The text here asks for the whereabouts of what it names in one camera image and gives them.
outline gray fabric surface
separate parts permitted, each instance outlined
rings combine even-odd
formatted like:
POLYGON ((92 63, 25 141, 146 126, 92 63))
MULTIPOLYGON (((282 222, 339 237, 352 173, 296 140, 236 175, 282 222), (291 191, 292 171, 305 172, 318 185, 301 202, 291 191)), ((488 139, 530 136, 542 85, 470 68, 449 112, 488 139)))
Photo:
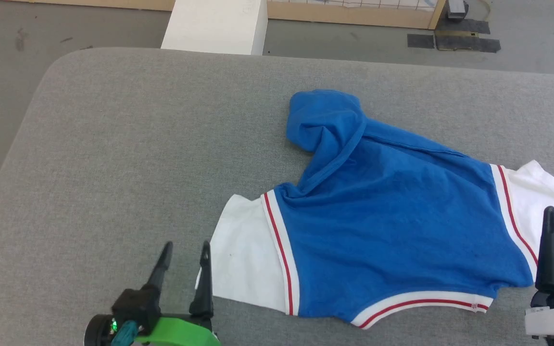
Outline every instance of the gray fabric surface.
MULTIPOLYGON (((554 174, 554 75, 149 49, 71 53, 48 70, 0 171, 0 346, 79 345, 86 323, 146 280, 174 241, 163 311, 186 311, 203 239, 234 193, 297 180, 288 100, 336 88, 371 118, 480 160, 554 174)), ((361 331, 221 298, 232 345, 541 345, 533 289, 486 314, 426 307, 361 331)))

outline concrete floor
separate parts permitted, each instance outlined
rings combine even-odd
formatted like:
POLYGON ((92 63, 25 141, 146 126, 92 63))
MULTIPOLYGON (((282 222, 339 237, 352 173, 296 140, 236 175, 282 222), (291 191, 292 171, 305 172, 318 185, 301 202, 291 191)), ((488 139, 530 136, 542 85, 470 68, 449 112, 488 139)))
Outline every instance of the concrete floor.
MULTIPOLYGON (((469 0, 468 17, 484 7, 469 0)), ((554 1, 493 0, 489 37, 497 54, 408 48, 407 33, 428 31, 270 21, 265 55, 554 73, 554 1)), ((0 0, 0 165, 42 75, 55 59, 90 47, 158 48, 167 12, 0 0)))

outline wooden frame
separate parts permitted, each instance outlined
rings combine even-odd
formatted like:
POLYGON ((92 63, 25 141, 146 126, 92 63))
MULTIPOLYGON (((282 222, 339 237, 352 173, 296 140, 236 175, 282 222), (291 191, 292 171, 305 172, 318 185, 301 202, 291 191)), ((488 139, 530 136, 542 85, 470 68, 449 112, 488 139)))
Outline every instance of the wooden frame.
MULTIPOLYGON (((175 0, 11 0, 42 2, 47 4, 119 7, 172 11, 175 0)), ((446 0, 437 0, 433 12, 387 9, 383 7, 347 8, 341 6, 302 4, 295 2, 269 1, 266 6, 268 18, 301 20, 304 22, 325 22, 376 26, 397 26, 401 28, 435 29, 446 0)))

